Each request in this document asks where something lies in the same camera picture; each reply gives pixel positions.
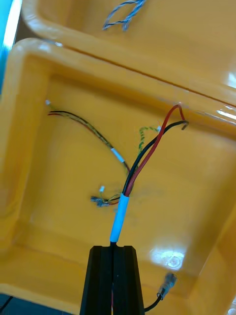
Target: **red wire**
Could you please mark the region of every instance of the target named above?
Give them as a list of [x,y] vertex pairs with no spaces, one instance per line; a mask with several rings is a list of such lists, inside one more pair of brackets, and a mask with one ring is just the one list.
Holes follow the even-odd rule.
[[131,190],[132,190],[132,187],[134,185],[134,182],[137,178],[137,176],[139,175],[139,173],[141,172],[141,170],[143,169],[143,167],[145,166],[145,164],[147,163],[147,161],[150,159],[151,155],[154,153],[154,151],[156,150],[156,147],[158,146],[158,143],[160,142],[162,136],[163,136],[163,133],[164,133],[164,130],[165,130],[165,127],[167,125],[167,122],[171,116],[171,114],[173,113],[173,111],[175,109],[179,108],[179,112],[180,112],[180,115],[181,115],[181,118],[183,120],[185,120],[184,118],[184,115],[183,115],[183,111],[182,111],[182,107],[177,104],[175,106],[172,107],[172,109],[168,112],[168,114],[166,115],[166,118],[164,120],[164,123],[161,127],[161,130],[156,138],[156,141],[154,143],[154,145],[152,146],[151,150],[149,151],[149,153],[146,155],[146,157],[144,158],[143,162],[139,165],[139,167],[137,168],[136,172],[134,173],[134,175],[131,177],[130,181],[129,181],[129,184],[127,186],[127,189],[126,189],[126,192],[125,192],[125,196],[129,196],[130,193],[131,193]]

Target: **wire connector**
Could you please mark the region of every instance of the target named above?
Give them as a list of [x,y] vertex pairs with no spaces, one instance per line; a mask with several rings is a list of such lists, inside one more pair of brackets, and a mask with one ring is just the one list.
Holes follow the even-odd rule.
[[161,285],[157,297],[161,296],[163,300],[170,289],[176,284],[177,276],[171,272],[167,273],[165,276],[165,282]]

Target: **wire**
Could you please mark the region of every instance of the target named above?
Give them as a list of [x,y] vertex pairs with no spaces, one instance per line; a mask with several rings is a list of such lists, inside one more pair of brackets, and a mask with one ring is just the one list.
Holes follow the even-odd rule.
[[161,301],[161,299],[162,299],[162,296],[160,294],[153,304],[151,304],[150,306],[144,308],[144,312],[148,312],[148,311],[154,309],[154,307],[157,306],[157,304]]
[[144,130],[152,130],[155,132],[159,132],[161,130],[161,127],[155,128],[153,126],[149,126],[149,127],[144,126],[144,127],[139,129],[139,133],[140,133],[139,153],[141,153],[143,150],[143,145],[144,145],[144,140],[145,140]]
[[[113,153],[116,155],[116,157],[119,159],[119,161],[123,164],[124,168],[126,169],[126,172],[129,174],[129,166],[125,162],[125,160],[117,153],[117,151],[114,149],[113,145],[88,121],[86,121],[84,118],[77,116],[75,114],[72,114],[70,112],[64,111],[64,110],[52,110],[49,112],[48,116],[61,116],[70,118],[80,124],[82,124],[86,129],[88,129],[90,132],[92,132],[97,138],[99,138],[110,150],[113,151]],[[116,197],[117,195],[109,198],[104,199],[101,197],[92,196],[91,201],[94,201],[97,203],[98,207],[102,206],[112,206],[118,204],[119,197]]]
[[[181,125],[181,124],[185,124],[185,126],[187,126],[187,125],[188,125],[188,121],[186,121],[186,120],[181,120],[181,121],[179,121],[179,122],[169,124],[167,127],[165,127],[165,130],[164,130],[163,134],[165,134],[165,133],[166,133],[168,130],[170,130],[172,127],[175,127],[175,126]],[[132,178],[132,176],[133,176],[133,174],[134,174],[134,172],[135,172],[137,166],[139,165],[140,160],[142,159],[142,157],[144,156],[144,154],[147,152],[147,150],[155,143],[156,139],[157,139],[157,137],[155,137],[152,141],[150,141],[150,142],[144,147],[144,149],[141,151],[141,153],[138,155],[138,157],[136,158],[136,160],[135,160],[133,166],[131,167],[131,170],[130,170],[130,172],[129,172],[129,175],[128,175],[127,179],[126,179],[126,182],[125,182],[125,184],[124,184],[124,188],[123,188],[123,192],[122,192],[123,194],[125,194],[125,191],[126,191],[127,186],[128,186],[128,184],[129,184],[129,182],[130,182],[130,179]]]
[[3,304],[3,306],[0,308],[0,314],[2,314],[2,312],[4,311],[4,309],[7,307],[7,305],[11,302],[11,300],[13,299],[13,296],[10,296],[7,301]]
[[124,193],[125,196],[128,197],[128,196],[130,195],[131,190],[132,190],[132,187],[133,187],[133,185],[134,185],[134,182],[135,182],[137,176],[139,175],[139,173],[141,172],[141,170],[143,169],[143,167],[145,166],[145,164],[147,163],[147,161],[150,159],[150,157],[151,157],[152,154],[154,153],[154,151],[155,151],[157,145],[159,144],[159,142],[160,142],[160,140],[161,140],[161,138],[162,138],[162,136],[163,136],[163,134],[164,134],[166,124],[167,124],[167,122],[168,122],[168,120],[169,120],[171,114],[172,114],[173,111],[174,111],[175,109],[177,109],[177,108],[179,109],[181,118],[183,119],[183,121],[185,121],[185,118],[184,118],[184,115],[183,115],[183,112],[182,112],[182,107],[181,107],[179,104],[173,106],[173,107],[171,108],[171,110],[168,112],[168,114],[167,114],[167,116],[166,116],[166,118],[165,118],[165,120],[164,120],[164,123],[163,123],[163,125],[162,125],[162,127],[161,127],[160,133],[158,134],[158,136],[157,136],[157,138],[156,138],[156,141],[154,142],[154,144],[153,144],[151,150],[149,151],[149,153],[147,154],[147,156],[144,158],[143,162],[139,165],[139,167],[137,168],[137,170],[135,171],[135,173],[134,173],[133,176],[131,177],[131,179],[130,179],[128,185],[127,185],[127,188],[126,188],[126,190],[125,190],[125,193]]
[[[146,0],[128,0],[128,1],[121,3],[120,5],[116,6],[113,9],[113,11],[108,15],[108,17],[104,23],[103,30],[108,29],[112,25],[123,24],[122,29],[123,29],[123,31],[126,31],[129,27],[130,21],[139,12],[139,10],[142,8],[142,6],[145,4],[145,2],[146,2]],[[124,20],[121,20],[121,21],[116,21],[116,22],[110,23],[110,19],[113,17],[113,15],[116,13],[116,11],[118,11],[121,7],[123,7],[127,4],[135,4],[135,7],[126,16],[126,18]]]

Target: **black wire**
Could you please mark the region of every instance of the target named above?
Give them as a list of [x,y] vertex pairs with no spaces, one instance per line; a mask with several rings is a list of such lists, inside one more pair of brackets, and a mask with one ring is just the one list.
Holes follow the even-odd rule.
[[162,299],[162,295],[160,294],[153,304],[144,308],[144,312],[148,312],[148,311],[154,309],[154,307],[157,306],[157,304],[161,301],[161,299]]
[[[75,116],[75,117],[81,119],[85,124],[91,125],[91,124],[90,124],[89,122],[87,122],[87,120],[85,120],[84,118],[82,118],[82,117],[80,117],[80,116],[78,116],[78,115],[75,115],[75,114],[73,114],[73,113],[71,113],[71,112],[67,112],[67,111],[65,111],[65,110],[51,110],[50,113],[55,113],[55,114],[56,114],[56,113],[69,114],[69,115],[71,115],[71,116]],[[97,132],[97,134],[99,135],[99,137],[103,138],[103,139],[107,142],[107,144],[111,147],[111,149],[112,149],[112,148],[113,148],[113,145],[112,145],[94,126],[92,126],[92,127],[96,130],[96,132]]]
[[[176,123],[172,123],[172,124],[169,124],[167,127],[165,127],[165,130],[164,130],[164,133],[165,134],[168,130],[170,130],[172,127],[175,127],[177,125],[181,125],[181,124],[185,124],[186,126],[188,125],[188,121],[186,120],[181,120],[179,122],[176,122]],[[141,160],[141,158],[144,156],[144,154],[147,152],[147,150],[152,146],[154,145],[155,141],[156,141],[156,138],[158,136],[156,136],[152,141],[150,141],[146,146],[145,148],[139,153],[138,157],[136,158],[133,166],[131,167],[131,170],[129,172],[129,175],[127,176],[127,179],[126,179],[126,182],[124,184],[124,188],[123,188],[123,194],[125,195],[125,191],[127,189],[127,186],[129,184],[129,181],[131,180],[132,176],[134,175],[134,172],[136,171],[136,168],[137,166],[139,165],[139,162]]]
[[13,296],[10,296],[9,299],[3,304],[3,306],[0,308],[0,314],[4,311],[4,309],[7,307],[7,305],[10,303],[10,301],[13,299]]

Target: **black cable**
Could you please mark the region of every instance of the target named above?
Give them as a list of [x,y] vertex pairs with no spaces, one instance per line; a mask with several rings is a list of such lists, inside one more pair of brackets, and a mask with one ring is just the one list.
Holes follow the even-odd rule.
[[0,314],[4,311],[4,309],[7,307],[7,305],[10,303],[10,301],[13,299],[13,296],[10,296],[9,299],[3,304],[3,306],[0,308]]
[[[181,124],[185,124],[185,126],[182,128],[182,130],[184,130],[185,127],[188,125],[188,121],[186,121],[186,120],[181,120],[181,121],[179,121],[179,122],[169,124],[167,127],[165,127],[165,130],[164,130],[164,133],[163,133],[163,134],[165,134],[165,133],[166,133],[168,130],[170,130],[172,127],[175,127],[175,126],[181,125]],[[152,145],[154,145],[154,143],[155,143],[155,141],[156,141],[156,138],[157,138],[157,136],[145,146],[145,148],[139,153],[138,157],[136,158],[136,160],[135,160],[133,166],[131,167],[131,170],[130,170],[130,172],[129,172],[129,175],[127,176],[126,182],[125,182],[125,184],[124,184],[124,188],[123,188],[123,192],[122,192],[124,195],[125,195],[126,188],[127,188],[128,184],[129,184],[129,181],[130,181],[130,179],[132,178],[132,176],[133,176],[133,174],[134,174],[134,172],[135,172],[137,166],[139,165],[139,162],[140,162],[141,158],[144,156],[144,154],[147,152],[147,150],[148,150]]]
[[154,309],[154,307],[157,306],[157,304],[161,301],[161,299],[162,299],[162,296],[160,294],[153,304],[151,304],[150,306],[144,308],[144,312],[148,312],[148,311]]

